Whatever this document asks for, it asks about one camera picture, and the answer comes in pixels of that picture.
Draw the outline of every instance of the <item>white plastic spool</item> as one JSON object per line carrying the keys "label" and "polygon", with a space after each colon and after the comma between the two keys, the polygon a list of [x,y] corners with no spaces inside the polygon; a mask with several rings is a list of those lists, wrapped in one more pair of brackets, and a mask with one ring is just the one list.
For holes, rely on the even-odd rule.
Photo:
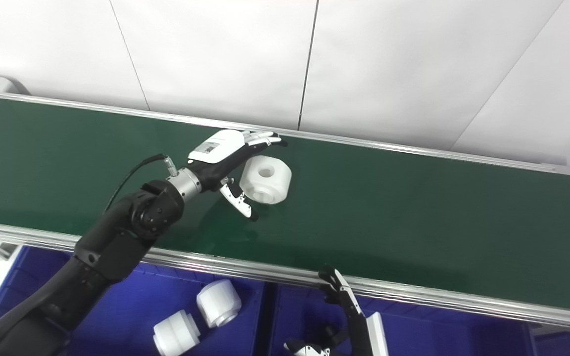
{"label": "white plastic spool", "polygon": [[208,327],[228,324],[241,309],[241,299],[227,279],[214,281],[197,294],[197,306]]}
{"label": "white plastic spool", "polygon": [[153,327],[153,342],[161,356],[180,356],[199,343],[199,329],[191,314],[178,311]]}
{"label": "white plastic spool", "polygon": [[267,156],[247,160],[239,186],[251,200],[276,204],[287,198],[291,169],[285,162]]}

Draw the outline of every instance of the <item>white wall panel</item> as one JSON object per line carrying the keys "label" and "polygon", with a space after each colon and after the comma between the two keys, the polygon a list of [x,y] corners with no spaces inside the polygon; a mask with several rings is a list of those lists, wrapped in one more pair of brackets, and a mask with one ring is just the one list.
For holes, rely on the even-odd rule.
{"label": "white wall panel", "polygon": [[561,0],[321,0],[301,129],[450,148]]}
{"label": "white wall panel", "polygon": [[146,108],[105,0],[0,0],[0,75],[33,95]]}
{"label": "white wall panel", "polygon": [[570,0],[452,149],[570,166]]}
{"label": "white wall panel", "polygon": [[315,0],[113,0],[153,111],[296,128]]}

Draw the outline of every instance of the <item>blue plastic crate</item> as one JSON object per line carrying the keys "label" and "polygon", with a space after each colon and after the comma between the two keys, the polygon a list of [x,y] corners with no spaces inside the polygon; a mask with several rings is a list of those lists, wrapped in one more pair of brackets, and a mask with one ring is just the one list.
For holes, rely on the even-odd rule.
{"label": "blue plastic crate", "polygon": [[[63,252],[24,247],[0,288],[0,316],[34,293],[65,264]],[[259,323],[264,283],[231,278],[242,302],[239,315],[209,329],[196,296],[208,283],[224,277],[177,268],[140,264],[111,287],[72,334],[70,356],[155,356],[153,326],[185,309],[195,318],[200,342],[186,356],[251,356]]]}
{"label": "blue plastic crate", "polygon": [[[412,304],[360,298],[366,316],[380,312],[392,356],[534,356],[527,323]],[[272,329],[271,356],[289,356],[285,339],[319,343],[320,330],[346,327],[339,306],[326,304],[316,289],[279,286]],[[348,353],[350,344],[340,345]]]}
{"label": "blue plastic crate", "polygon": [[570,333],[557,333],[536,338],[538,356],[570,356]]}

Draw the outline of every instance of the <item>robotic arm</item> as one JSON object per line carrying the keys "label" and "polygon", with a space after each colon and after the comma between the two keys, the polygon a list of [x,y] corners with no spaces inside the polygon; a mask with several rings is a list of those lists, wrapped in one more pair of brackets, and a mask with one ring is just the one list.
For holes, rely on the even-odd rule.
{"label": "robotic arm", "polygon": [[58,355],[109,286],[133,271],[200,192],[220,190],[244,216],[255,220],[228,175],[272,144],[286,146],[276,133],[222,130],[190,152],[188,164],[179,170],[167,156],[152,158],[163,159],[170,176],[152,180],[108,206],[76,243],[70,261],[0,318],[0,356]]}

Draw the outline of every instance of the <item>hole in spool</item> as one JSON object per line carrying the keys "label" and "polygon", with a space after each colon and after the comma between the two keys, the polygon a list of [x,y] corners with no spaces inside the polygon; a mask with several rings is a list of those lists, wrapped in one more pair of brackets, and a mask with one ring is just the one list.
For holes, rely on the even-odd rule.
{"label": "hole in spool", "polygon": [[261,169],[258,170],[258,175],[260,175],[263,178],[269,178],[274,175],[274,167],[272,166],[262,167]]}

